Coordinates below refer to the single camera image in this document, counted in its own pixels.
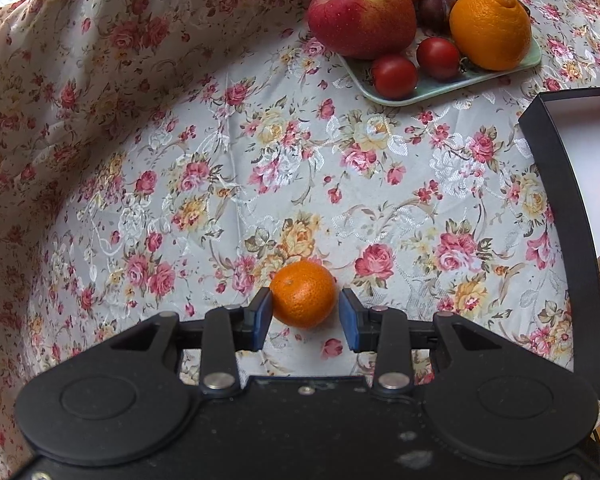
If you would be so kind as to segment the floral tablecloth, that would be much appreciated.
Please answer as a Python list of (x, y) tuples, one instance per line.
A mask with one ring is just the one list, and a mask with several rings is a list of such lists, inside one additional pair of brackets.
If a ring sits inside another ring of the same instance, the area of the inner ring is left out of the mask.
[(33, 376), (161, 311), (324, 264), (369, 307), (450, 310), (573, 362), (556, 226), (519, 116), (600, 86), (600, 0), (520, 0), (541, 64), (368, 102), (310, 0), (0, 8), (0, 479)]

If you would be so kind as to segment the dark purple plum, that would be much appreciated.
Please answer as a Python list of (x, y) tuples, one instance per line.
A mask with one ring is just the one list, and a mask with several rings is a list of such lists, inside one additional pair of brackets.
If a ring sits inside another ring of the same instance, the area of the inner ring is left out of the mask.
[(420, 0), (419, 24), (434, 32), (446, 32), (449, 29), (449, 17), (455, 3), (456, 0)]

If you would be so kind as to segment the light green fruit tray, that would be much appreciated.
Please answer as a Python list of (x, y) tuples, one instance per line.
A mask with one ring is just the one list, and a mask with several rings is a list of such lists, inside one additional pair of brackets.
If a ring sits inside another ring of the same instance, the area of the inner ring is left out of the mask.
[(428, 75), (421, 74), (418, 76), (418, 84), (415, 90), (403, 100), (389, 100), (383, 98), (376, 91), (372, 75), (370, 74), (371, 62), (351, 60), (350, 58), (344, 58), (340, 54), (337, 55), (337, 58), (347, 71), (355, 87), (358, 88), (358, 91), (362, 93), (365, 99), (382, 106), (401, 107), (437, 98), (456, 90), (516, 74), (523, 70), (531, 70), (541, 63), (542, 52), (536, 40), (532, 39), (526, 56), (513, 70), (488, 72), (487, 70), (479, 70), (473, 65), (468, 65), (455, 79), (450, 81), (436, 81)]

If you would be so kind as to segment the red tomato beside orange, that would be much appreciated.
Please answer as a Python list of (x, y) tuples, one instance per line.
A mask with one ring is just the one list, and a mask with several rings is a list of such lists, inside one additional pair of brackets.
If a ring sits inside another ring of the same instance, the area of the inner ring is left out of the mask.
[(416, 60), (424, 73), (438, 81), (453, 79), (460, 71), (460, 51), (444, 38), (422, 40), (416, 49)]

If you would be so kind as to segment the black box white interior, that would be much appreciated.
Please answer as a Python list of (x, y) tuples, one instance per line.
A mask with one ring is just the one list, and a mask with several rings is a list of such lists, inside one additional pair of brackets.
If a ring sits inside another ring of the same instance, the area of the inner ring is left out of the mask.
[(600, 398), (600, 88), (538, 94), (519, 118), (564, 260), (573, 371)]

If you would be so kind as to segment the red apple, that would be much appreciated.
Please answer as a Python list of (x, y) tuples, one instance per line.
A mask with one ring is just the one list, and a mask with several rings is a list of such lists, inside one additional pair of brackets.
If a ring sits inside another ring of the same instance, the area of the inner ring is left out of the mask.
[(412, 0), (311, 0), (306, 20), (325, 48), (359, 60), (404, 51), (417, 29)]

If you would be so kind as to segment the red tomato front of tray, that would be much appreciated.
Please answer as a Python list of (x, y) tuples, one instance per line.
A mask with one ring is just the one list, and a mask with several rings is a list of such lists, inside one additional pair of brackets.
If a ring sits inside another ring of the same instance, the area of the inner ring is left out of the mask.
[(376, 91), (389, 100), (403, 100), (410, 96), (418, 84), (415, 65), (402, 54), (378, 58), (370, 70)]

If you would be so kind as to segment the small mandarin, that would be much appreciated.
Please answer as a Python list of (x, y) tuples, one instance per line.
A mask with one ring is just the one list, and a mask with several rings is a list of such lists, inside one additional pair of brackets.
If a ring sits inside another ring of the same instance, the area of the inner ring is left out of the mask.
[(270, 291), (276, 320), (302, 330), (323, 323), (338, 299), (332, 274), (321, 264), (309, 260), (281, 268), (271, 281)]

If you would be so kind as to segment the large bumpy orange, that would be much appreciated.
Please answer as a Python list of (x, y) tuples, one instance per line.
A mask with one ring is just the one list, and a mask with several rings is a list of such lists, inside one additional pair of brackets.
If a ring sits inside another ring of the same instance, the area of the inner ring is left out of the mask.
[(449, 26), (457, 49), (492, 72), (519, 65), (532, 39), (529, 14), (518, 0), (457, 0)]

